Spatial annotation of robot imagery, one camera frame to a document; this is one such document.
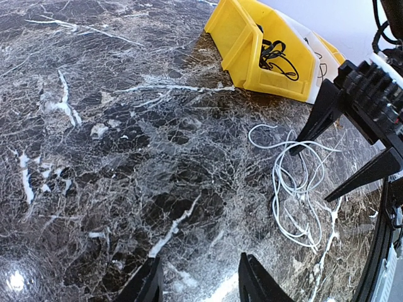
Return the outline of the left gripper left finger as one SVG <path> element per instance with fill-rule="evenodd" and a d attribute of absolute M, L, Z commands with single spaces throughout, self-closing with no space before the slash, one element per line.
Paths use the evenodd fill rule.
<path fill-rule="evenodd" d="M 163 269 L 160 257 L 148 258 L 129 280 L 117 302 L 160 302 L 163 301 Z"/>

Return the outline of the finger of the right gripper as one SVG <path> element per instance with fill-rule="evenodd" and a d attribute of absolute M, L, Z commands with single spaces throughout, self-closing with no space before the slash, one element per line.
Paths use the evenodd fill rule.
<path fill-rule="evenodd" d="M 341 115 L 342 91 L 330 80 L 321 84 L 310 116 L 298 135 L 297 142 L 315 141 Z"/>
<path fill-rule="evenodd" d="M 344 181 L 331 194 L 324 198 L 331 202 L 355 190 L 358 187 L 391 176 L 402 170 L 402 156 L 395 148 L 389 148 L 378 154 L 359 171 Z"/>

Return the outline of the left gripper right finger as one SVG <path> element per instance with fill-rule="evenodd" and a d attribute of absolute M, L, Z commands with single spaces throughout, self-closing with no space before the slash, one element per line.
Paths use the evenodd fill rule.
<path fill-rule="evenodd" d="M 242 302 L 293 302 L 253 254 L 241 254 L 238 277 Z"/>

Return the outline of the white plastic bin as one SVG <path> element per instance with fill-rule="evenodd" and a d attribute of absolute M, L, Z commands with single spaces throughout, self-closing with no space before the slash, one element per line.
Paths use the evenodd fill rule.
<path fill-rule="evenodd" d="M 325 79 L 333 81 L 338 74 L 338 67 L 340 65 L 329 52 L 328 48 L 316 37 L 315 31 L 279 10 L 276 9 L 275 11 L 293 32 L 297 34 L 298 38 L 304 41 L 309 52 L 315 55 L 312 72 L 309 72 L 310 91 L 305 101 L 306 103 L 314 104 L 322 82 Z"/>

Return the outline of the right yellow plastic bin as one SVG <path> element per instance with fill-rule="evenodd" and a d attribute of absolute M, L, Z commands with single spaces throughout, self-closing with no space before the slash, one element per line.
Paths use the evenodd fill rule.
<path fill-rule="evenodd" d="M 321 43 L 328 48 L 329 52 L 332 54 L 338 64 L 342 65 L 346 60 L 346 57 L 334 45 L 323 39 L 323 37 L 321 37 L 317 33 L 315 33 L 315 35 L 321 41 Z"/>

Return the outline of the yellow plastic bin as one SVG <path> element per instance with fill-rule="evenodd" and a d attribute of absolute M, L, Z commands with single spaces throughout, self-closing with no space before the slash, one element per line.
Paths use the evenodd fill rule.
<path fill-rule="evenodd" d="M 205 25 L 235 87 L 305 102 L 315 55 L 275 9 L 219 1 Z"/>
<path fill-rule="evenodd" d="M 338 64 L 342 65 L 346 60 L 346 57 L 334 45 L 323 39 L 323 37 L 321 37 L 317 33 L 315 33 L 315 35 L 321 41 L 321 43 L 328 48 L 329 52 L 332 54 Z"/>

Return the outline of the left yellow plastic bin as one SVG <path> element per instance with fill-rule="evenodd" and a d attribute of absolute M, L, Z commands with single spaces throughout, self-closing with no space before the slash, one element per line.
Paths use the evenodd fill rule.
<path fill-rule="evenodd" d="M 305 102 L 315 55 L 275 9 L 219 1 L 205 25 L 235 87 Z"/>

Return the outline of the black front rail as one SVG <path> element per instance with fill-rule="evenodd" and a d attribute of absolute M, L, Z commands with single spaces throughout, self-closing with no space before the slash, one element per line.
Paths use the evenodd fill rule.
<path fill-rule="evenodd" d="M 372 301 L 383 259 L 393 245 L 397 257 L 402 252 L 402 179 L 389 177 L 383 181 L 380 209 L 370 251 L 353 301 Z"/>

